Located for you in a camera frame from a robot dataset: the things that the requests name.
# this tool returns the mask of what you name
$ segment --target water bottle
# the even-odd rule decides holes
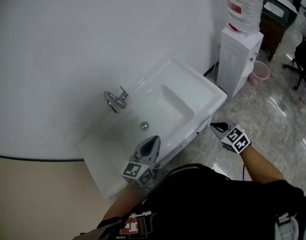
[[[260,31],[263,0],[227,0],[227,5],[231,30],[247,35]]]

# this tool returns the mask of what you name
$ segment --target sink drain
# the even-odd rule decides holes
[[[148,122],[141,122],[141,124],[139,125],[139,128],[142,131],[146,131],[147,129],[149,129],[149,123]]]

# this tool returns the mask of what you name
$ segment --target sink basin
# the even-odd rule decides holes
[[[159,61],[127,92],[127,107],[117,114],[110,111],[78,144],[106,198],[126,185],[121,169],[140,142],[160,137],[156,162],[162,165],[196,136],[227,97],[196,70],[171,57]],[[148,125],[145,130],[141,128],[144,122]]]
[[[266,2],[266,4],[264,5],[264,8],[274,13],[278,17],[282,18],[284,16],[284,11],[271,2]]]

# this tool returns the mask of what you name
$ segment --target tiled floor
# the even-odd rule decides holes
[[[293,86],[299,76],[282,64],[290,64],[289,57],[306,35],[306,19],[299,15],[286,31],[271,62],[260,53],[259,60],[270,70],[266,84],[253,87],[248,82],[232,99],[228,98],[216,112],[215,119],[231,119],[239,123],[252,141],[252,146],[271,161],[287,181],[304,190],[306,195],[306,86],[302,81],[298,91]],[[214,81],[212,74],[207,76]],[[233,180],[242,179],[243,161],[226,151],[210,129],[204,129],[166,167],[188,163],[217,167]]]

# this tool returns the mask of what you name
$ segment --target faucet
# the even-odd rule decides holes
[[[109,107],[115,112],[117,113],[117,110],[115,108],[114,105],[119,106],[121,109],[125,109],[127,107],[127,103],[125,102],[125,100],[127,99],[127,97],[129,96],[128,93],[124,90],[124,88],[122,86],[120,86],[120,88],[122,89],[122,94],[119,97],[114,96],[112,93],[110,93],[109,91],[105,91],[104,92],[104,99],[106,100],[107,104],[109,105]]]

